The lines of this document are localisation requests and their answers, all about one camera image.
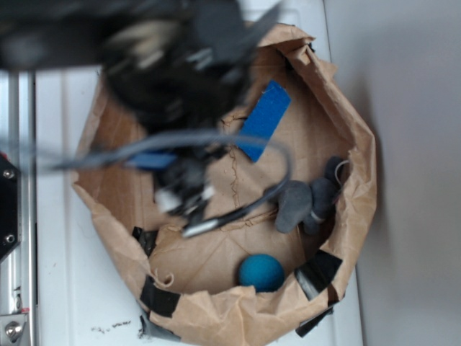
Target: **bolt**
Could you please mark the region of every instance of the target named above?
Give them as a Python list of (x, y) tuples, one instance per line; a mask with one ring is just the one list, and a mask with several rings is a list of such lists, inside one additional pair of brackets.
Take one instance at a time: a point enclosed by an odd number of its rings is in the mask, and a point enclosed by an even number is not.
[(10, 234), (8, 236), (5, 237), (5, 240), (7, 243), (12, 243), (14, 240), (16, 240), (16, 238), (14, 238), (14, 235)]
[(22, 335), (22, 326), (15, 321), (10, 322), (5, 327), (5, 334), (9, 341), (14, 344)]
[(7, 179), (13, 179), (14, 178), (14, 171), (12, 169), (5, 169), (3, 171), (3, 176)]

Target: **black bracket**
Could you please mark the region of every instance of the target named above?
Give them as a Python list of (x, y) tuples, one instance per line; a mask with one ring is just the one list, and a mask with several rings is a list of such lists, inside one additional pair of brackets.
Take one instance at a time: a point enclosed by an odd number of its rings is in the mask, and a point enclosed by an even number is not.
[(19, 244), (19, 170), (0, 154), (0, 262)]

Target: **crumpled paper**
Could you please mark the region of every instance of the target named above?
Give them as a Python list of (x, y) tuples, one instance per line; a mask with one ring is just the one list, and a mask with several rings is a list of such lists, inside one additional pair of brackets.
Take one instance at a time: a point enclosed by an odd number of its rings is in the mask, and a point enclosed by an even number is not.
[[(91, 210), (94, 227), (133, 295), (139, 300), (146, 275), (154, 276), (162, 289), (183, 293), (171, 318), (151, 312), (150, 320), (184, 342), (265, 345), (344, 297), (376, 208), (375, 138), (333, 80), (336, 67), (308, 47), (312, 40), (296, 27), (277, 25), (260, 43), (247, 103), (226, 115), (219, 127), (225, 133), (238, 130), (271, 79), (287, 90), (292, 101), (273, 139), (292, 149), (293, 179), (309, 182), (321, 176), (331, 155), (351, 162), (334, 222), (326, 223), (318, 236), (298, 229), (276, 232), (277, 211), (267, 204), (217, 231), (183, 239), (184, 222), (158, 211), (149, 174), (114, 166), (75, 175), (73, 187)], [(143, 136), (101, 83), (79, 151), (115, 148)], [(267, 149), (252, 164), (233, 148), (209, 169), (216, 193), (207, 216), (255, 200), (284, 169), (275, 151)], [(131, 236), (134, 226), (160, 230), (150, 258)], [(292, 271), (320, 245), (343, 263), (328, 290), (308, 301)], [(256, 294), (252, 287), (236, 286), (239, 264), (255, 253), (282, 263), (287, 278), (277, 292)]]

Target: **blue block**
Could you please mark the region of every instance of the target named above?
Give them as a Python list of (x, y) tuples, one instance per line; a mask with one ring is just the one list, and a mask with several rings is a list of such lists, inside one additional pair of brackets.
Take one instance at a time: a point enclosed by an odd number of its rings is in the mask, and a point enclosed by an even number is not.
[[(246, 119), (240, 131), (242, 136), (254, 136), (269, 140), (279, 125), (291, 99), (287, 92), (275, 81), (270, 81), (263, 95), (259, 99), (253, 112)], [(249, 158), (256, 162), (265, 148), (238, 145)]]

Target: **blue ball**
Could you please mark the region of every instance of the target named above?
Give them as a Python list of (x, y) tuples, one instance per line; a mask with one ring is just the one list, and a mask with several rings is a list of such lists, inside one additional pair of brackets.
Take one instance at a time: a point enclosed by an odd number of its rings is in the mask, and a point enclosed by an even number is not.
[(238, 271), (242, 286), (254, 286), (256, 292), (274, 292), (283, 285), (285, 274), (282, 265), (268, 254), (247, 257)]

